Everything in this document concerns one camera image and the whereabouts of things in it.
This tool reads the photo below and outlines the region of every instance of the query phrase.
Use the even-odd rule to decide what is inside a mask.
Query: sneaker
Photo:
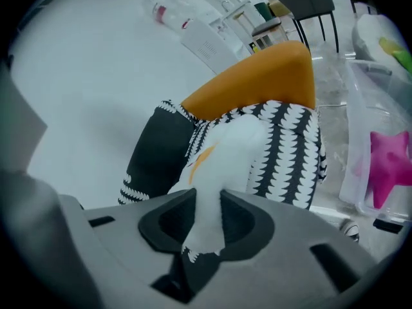
[[[353,241],[359,242],[359,226],[356,222],[348,220],[341,228],[345,236],[350,237]]]

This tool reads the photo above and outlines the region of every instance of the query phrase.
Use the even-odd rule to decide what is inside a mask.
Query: stool seat
[[[282,24],[282,21],[280,18],[278,17],[272,18],[271,20],[264,22],[263,24],[260,24],[259,26],[255,27],[252,31],[252,36],[254,37],[255,35],[259,35],[263,32],[272,30],[278,27],[280,24]]]

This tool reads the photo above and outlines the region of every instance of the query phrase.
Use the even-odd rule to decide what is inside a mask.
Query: glossy white floor
[[[354,58],[355,24],[349,0],[334,0],[339,54],[330,17],[303,21],[312,51],[318,105],[346,102],[344,62]],[[366,7],[358,5],[359,15]],[[289,38],[299,40],[287,17]],[[55,0],[17,38],[12,77],[47,123],[29,173],[87,209],[117,204],[120,182],[142,129],[163,99],[181,101],[213,77],[178,37],[156,24],[141,0]],[[380,260],[402,236],[379,231],[339,201],[348,146],[345,107],[321,109],[328,150],[328,178],[313,210],[338,214],[360,225],[360,244]]]

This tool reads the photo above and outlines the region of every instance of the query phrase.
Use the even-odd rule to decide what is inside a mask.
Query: plastic storage box
[[[339,198],[363,214],[403,224],[412,220],[412,187],[396,185],[381,209],[373,207],[368,190],[371,160],[370,132],[396,135],[409,131],[412,157],[412,85],[385,66],[369,61],[346,63],[348,88],[348,163]]]

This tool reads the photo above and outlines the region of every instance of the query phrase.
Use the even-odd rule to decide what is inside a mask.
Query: pink starfish toy
[[[409,133],[396,136],[371,132],[371,168],[369,187],[373,206],[380,209],[395,185],[412,185],[412,162],[406,154]]]

